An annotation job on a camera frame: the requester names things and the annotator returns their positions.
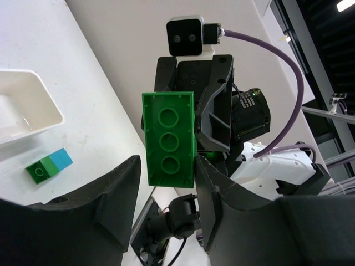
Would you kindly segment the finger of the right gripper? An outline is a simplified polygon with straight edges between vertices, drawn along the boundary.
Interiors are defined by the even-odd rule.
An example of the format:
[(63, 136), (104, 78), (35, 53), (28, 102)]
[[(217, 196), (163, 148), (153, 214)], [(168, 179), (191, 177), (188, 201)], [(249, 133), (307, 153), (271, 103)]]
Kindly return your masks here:
[(231, 138), (232, 89), (227, 83), (204, 89), (196, 108), (195, 136), (198, 152), (228, 152)]
[(154, 91), (175, 91), (176, 57), (160, 57), (156, 65)]

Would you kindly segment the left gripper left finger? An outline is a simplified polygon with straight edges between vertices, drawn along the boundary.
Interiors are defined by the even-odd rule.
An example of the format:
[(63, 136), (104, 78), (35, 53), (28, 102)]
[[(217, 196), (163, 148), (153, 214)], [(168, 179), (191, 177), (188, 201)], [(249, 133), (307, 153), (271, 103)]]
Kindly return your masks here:
[(128, 250), (141, 159), (46, 204), (1, 200), (2, 265), (120, 265)]

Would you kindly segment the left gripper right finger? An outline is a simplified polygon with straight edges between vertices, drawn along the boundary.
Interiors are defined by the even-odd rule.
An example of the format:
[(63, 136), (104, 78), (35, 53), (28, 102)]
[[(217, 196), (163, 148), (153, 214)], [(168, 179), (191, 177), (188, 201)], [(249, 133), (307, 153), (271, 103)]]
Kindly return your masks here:
[(211, 265), (353, 265), (354, 196), (262, 198), (195, 160)]

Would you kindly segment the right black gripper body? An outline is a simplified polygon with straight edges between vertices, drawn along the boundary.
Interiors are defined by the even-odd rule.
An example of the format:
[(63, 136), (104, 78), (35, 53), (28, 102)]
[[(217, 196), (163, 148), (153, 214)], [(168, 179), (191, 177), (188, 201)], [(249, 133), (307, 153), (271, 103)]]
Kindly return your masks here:
[(230, 54), (214, 55), (211, 60), (177, 62), (175, 91), (193, 91), (197, 105), (206, 87), (217, 83), (232, 87), (233, 63)]

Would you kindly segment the green long lego brick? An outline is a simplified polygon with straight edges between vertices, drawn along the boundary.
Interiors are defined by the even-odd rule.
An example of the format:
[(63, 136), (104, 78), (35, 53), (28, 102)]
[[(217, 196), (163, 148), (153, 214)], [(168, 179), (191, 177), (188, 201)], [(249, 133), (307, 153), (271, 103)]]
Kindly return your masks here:
[(196, 155), (194, 92), (143, 93), (148, 184), (193, 188)]

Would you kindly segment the green square lego brick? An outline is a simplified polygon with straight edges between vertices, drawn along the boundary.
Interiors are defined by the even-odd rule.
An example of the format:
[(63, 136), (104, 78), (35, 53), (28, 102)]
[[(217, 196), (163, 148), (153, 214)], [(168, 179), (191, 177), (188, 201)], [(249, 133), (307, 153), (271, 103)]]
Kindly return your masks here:
[(31, 176), (36, 185), (54, 177), (60, 172), (50, 156), (46, 156), (39, 161), (27, 166), (26, 171)]

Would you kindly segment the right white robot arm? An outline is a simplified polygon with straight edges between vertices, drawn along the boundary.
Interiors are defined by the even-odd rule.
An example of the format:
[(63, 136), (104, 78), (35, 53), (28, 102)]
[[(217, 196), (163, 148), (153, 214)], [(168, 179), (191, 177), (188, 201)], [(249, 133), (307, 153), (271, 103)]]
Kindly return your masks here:
[[(206, 64), (205, 75), (209, 76), (210, 64), (214, 57), (218, 56), (207, 53), (196, 57), (160, 57), (156, 66), (154, 90), (172, 91), (178, 84), (178, 65), (184, 62), (188, 62), (189, 67), (196, 66), (197, 68)], [(287, 78), (286, 75), (292, 73), (291, 69), (286, 66), (284, 61), (270, 53), (266, 53), (265, 62), (253, 60), (250, 70), (251, 72), (247, 73), (249, 81), (246, 85), (262, 88), (271, 110), (271, 131), (253, 138), (251, 142), (261, 142), (267, 145), (276, 138), (292, 112), (296, 100), (296, 79)], [(298, 115), (292, 129), (277, 146), (287, 146), (297, 141), (304, 141), (314, 147), (317, 156), (316, 162), (323, 167), (326, 166), (303, 113)]]

